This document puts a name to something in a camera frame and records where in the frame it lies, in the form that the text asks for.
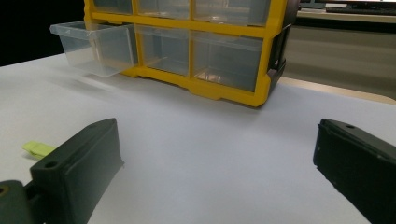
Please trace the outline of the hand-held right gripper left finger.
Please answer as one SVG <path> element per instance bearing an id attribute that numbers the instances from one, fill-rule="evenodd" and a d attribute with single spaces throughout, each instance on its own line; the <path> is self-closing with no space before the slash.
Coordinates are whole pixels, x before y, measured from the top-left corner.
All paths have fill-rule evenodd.
<path id="1" fill-rule="evenodd" d="M 87 224 L 122 165 L 117 121 L 104 119 L 32 166 L 33 187 L 46 203 L 45 224 Z"/>

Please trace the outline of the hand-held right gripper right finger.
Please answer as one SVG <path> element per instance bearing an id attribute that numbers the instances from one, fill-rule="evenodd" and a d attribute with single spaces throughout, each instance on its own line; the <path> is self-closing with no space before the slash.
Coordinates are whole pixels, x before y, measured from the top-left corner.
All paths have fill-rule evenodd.
<path id="1" fill-rule="evenodd" d="M 322 119 L 317 169 L 371 224 L 396 224 L 396 147 L 338 120 Z"/>

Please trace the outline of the light green plastic piece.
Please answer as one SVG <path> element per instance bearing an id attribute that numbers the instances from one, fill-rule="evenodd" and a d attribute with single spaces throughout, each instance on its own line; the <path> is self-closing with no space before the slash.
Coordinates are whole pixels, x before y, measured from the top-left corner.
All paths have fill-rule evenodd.
<path id="1" fill-rule="evenodd" d="M 55 147 L 37 141 L 29 141 L 22 148 L 36 159 L 43 159 L 48 156 Z"/>

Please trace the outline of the clear plastic drawer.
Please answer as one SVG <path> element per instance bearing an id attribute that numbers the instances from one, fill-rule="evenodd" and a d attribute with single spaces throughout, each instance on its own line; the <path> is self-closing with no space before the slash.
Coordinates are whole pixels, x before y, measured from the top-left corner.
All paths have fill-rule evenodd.
<path id="1" fill-rule="evenodd" d="M 194 0 L 193 18 L 235 25 L 266 23 L 271 0 Z"/>
<path id="2" fill-rule="evenodd" d="M 138 0 L 139 15 L 187 20 L 190 17 L 190 0 Z"/>
<path id="3" fill-rule="evenodd" d="M 90 74 L 110 77 L 137 63 L 132 24 L 73 21 L 49 30 L 59 36 L 69 65 Z"/>
<path id="4" fill-rule="evenodd" d="M 97 11 L 132 15 L 132 0 L 93 0 Z"/>
<path id="5" fill-rule="evenodd" d="M 192 40 L 195 77 L 243 91 L 255 90 L 261 38 L 193 32 Z"/>
<path id="6" fill-rule="evenodd" d="M 146 67 L 186 76 L 189 72 L 189 31 L 136 25 Z"/>

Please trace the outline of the black keyboard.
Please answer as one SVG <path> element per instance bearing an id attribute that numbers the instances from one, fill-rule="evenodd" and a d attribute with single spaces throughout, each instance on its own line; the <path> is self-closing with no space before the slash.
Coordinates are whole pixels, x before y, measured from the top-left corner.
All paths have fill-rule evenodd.
<path id="1" fill-rule="evenodd" d="M 326 7 L 327 13 L 396 16 L 396 8 L 380 7 Z"/>

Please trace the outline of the yellow drawer cabinet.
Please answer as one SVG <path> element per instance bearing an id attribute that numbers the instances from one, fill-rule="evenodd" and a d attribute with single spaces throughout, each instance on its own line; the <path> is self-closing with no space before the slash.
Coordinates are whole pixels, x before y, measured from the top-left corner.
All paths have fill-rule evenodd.
<path id="1" fill-rule="evenodd" d="M 88 29 L 130 30 L 118 65 L 214 100 L 263 105 L 283 75 L 300 0 L 83 0 Z"/>

